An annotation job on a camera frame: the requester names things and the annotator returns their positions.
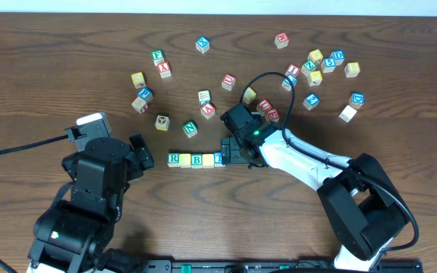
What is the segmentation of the green B block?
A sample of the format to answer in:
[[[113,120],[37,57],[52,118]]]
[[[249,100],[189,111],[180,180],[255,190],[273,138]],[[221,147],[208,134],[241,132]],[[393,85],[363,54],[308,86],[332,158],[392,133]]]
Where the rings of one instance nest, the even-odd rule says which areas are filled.
[[[203,154],[192,154],[190,157],[191,168],[203,168]]]

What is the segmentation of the blue T block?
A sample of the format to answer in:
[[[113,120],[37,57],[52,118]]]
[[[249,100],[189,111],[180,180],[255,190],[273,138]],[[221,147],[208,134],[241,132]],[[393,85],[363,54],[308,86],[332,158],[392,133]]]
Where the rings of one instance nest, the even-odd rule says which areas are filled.
[[[220,152],[214,153],[214,167],[224,167],[225,165],[222,163],[222,154]]]

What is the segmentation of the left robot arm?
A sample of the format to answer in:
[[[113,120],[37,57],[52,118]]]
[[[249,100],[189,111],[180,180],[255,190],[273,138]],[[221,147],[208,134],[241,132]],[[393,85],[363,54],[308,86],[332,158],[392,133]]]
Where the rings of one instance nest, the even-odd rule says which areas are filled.
[[[101,270],[104,252],[121,219],[130,182],[154,165],[141,134],[128,142],[112,138],[105,122],[91,121],[66,129],[77,152],[61,166],[71,182],[62,186],[36,221],[29,272]]]

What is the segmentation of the green R block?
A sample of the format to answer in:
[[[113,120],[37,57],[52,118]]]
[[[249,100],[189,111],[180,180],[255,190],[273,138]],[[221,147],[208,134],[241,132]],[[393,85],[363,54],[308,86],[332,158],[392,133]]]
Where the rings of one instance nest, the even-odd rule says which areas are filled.
[[[170,152],[167,156],[168,167],[170,168],[179,167],[180,166],[179,157],[180,157],[179,153]]]

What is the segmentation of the yellow O block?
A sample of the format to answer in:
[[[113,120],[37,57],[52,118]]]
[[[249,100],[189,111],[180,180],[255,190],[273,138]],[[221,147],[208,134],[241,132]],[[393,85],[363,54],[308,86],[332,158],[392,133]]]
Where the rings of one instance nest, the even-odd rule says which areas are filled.
[[[191,154],[190,153],[180,153],[178,157],[178,163],[181,168],[191,167]]]

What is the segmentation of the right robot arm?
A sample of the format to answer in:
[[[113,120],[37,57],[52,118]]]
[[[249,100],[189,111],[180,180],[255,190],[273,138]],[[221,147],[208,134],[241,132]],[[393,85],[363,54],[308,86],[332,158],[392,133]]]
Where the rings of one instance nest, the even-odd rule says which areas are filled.
[[[242,104],[220,117],[235,144],[223,154],[238,155],[253,167],[284,171],[316,191],[341,250],[336,269],[370,271],[389,244],[413,221],[382,166],[363,153],[352,159],[319,149],[274,121],[264,122]]]

